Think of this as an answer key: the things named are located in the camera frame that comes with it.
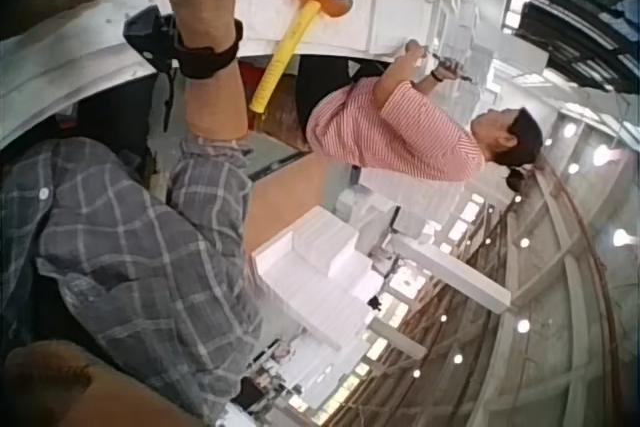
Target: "hammer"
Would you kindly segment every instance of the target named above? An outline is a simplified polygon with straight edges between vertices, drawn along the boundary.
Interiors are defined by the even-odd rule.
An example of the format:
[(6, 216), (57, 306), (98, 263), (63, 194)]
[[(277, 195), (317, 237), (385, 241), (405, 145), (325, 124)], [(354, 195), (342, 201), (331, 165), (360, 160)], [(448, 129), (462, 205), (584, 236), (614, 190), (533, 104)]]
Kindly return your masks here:
[(258, 84), (258, 88), (251, 100), (249, 108), (258, 114), (263, 114), (273, 91), (284, 73), (284, 69), (291, 60), (296, 47), (311, 22), (322, 11), (329, 17), (346, 15), (353, 5), (352, 0), (300, 0), (303, 4), (284, 38), (276, 47), (267, 70)]

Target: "gray plaid shirt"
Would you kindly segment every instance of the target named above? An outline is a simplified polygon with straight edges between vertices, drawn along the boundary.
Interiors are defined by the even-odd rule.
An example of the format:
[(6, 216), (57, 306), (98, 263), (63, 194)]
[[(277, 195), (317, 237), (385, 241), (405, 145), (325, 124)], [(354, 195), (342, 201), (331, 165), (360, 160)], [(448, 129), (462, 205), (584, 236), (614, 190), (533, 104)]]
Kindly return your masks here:
[(125, 372), (213, 425), (261, 329), (243, 275), (247, 153), (185, 140), (165, 204), (96, 142), (30, 151), (2, 186), (2, 353), (30, 340), (35, 265)]

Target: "red striped shirt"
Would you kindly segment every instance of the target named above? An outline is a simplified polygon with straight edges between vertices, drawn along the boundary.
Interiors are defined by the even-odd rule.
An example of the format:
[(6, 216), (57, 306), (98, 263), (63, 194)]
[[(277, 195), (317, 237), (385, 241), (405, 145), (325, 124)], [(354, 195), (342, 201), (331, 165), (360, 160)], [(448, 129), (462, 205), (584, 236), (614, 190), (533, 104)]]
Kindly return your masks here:
[(426, 180), (459, 182), (482, 169), (484, 155), (473, 136), (427, 96), (403, 82), (380, 110), (376, 82), (363, 79), (320, 102), (307, 126), (312, 150)]

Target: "workbench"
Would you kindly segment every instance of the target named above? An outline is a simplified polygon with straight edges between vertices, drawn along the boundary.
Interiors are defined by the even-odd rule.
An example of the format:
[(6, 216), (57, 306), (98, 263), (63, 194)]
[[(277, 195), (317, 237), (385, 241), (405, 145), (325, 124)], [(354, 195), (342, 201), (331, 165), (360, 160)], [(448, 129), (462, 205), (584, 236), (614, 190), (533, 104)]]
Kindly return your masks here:
[[(0, 44), (0, 148), (44, 118), (129, 80), (151, 66), (125, 43), (123, 23), (168, 0), (100, 0), (61, 14)], [(271, 54), (298, 9), (297, 0), (237, 0), (244, 22), (240, 56)], [(354, 0), (340, 19), (312, 25), (298, 53), (389, 60), (407, 39), (427, 41), (432, 4), (424, 0)]]

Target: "black wrist strap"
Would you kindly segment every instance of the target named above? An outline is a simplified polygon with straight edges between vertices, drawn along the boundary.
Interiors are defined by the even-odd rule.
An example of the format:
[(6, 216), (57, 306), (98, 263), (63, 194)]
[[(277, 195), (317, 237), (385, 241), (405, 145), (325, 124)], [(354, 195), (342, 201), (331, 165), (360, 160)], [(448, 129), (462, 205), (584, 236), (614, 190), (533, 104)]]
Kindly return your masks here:
[(442, 81), (444, 80), (436, 75), (435, 69), (431, 71), (431, 77), (433, 77), (436, 80), (436, 82), (438, 82), (439, 84), (441, 84)]
[(160, 15), (156, 5), (149, 6), (124, 24), (124, 38), (151, 66), (160, 73), (169, 73), (172, 60), (190, 79), (208, 79), (231, 64), (238, 55), (243, 36), (242, 22), (235, 21), (236, 38), (222, 52), (212, 47), (188, 48), (176, 28), (173, 14)]
[(244, 34), (242, 22), (235, 20), (236, 38), (233, 44), (222, 52), (216, 52), (212, 47), (185, 47), (182, 36), (175, 29), (176, 59), (180, 65), (180, 72), (189, 79), (209, 79), (217, 72), (228, 67), (238, 56), (238, 48)]

